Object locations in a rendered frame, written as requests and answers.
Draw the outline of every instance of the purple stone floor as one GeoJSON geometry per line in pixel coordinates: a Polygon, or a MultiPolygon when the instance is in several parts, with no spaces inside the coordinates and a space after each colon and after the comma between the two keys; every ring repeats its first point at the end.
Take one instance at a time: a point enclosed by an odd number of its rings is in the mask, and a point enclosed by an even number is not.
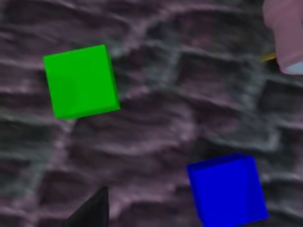
{"type": "Polygon", "coordinates": [[[303,78],[262,0],[3,0],[0,227],[59,227],[110,187],[110,227],[200,227],[185,166],[256,158],[270,219],[303,226],[303,78]],[[122,109],[53,118],[42,56],[107,44],[122,109]]]}

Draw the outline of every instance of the blue cube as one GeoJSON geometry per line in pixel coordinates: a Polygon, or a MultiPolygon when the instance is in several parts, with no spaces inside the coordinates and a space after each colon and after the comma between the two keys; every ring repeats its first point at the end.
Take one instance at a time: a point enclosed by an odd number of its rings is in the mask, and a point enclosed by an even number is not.
{"type": "Polygon", "coordinates": [[[187,166],[204,227],[236,227],[268,218],[254,158],[233,154],[187,166]]]}

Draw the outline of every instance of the cube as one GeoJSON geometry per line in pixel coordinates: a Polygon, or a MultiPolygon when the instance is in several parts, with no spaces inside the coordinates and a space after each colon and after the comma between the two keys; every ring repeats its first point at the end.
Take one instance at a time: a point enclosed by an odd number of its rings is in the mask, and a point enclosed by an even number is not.
{"type": "Polygon", "coordinates": [[[104,45],[43,58],[55,118],[75,119],[120,109],[104,45]]]}
{"type": "Polygon", "coordinates": [[[232,154],[187,166],[204,227],[236,227],[268,218],[254,158],[232,154]]]}

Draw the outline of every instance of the pink object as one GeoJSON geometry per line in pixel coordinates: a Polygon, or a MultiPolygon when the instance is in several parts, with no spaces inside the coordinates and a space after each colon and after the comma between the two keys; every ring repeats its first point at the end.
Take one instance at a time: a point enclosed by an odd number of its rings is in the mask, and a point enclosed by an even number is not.
{"type": "Polygon", "coordinates": [[[303,75],[303,0],[265,0],[263,17],[275,36],[280,70],[303,75]]]}

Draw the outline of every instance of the green cube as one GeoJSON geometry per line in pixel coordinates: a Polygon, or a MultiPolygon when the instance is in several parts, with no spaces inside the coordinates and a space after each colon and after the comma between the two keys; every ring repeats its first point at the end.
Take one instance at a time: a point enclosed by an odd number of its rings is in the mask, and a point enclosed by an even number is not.
{"type": "Polygon", "coordinates": [[[104,45],[43,57],[55,118],[75,119],[120,109],[104,45]]]}

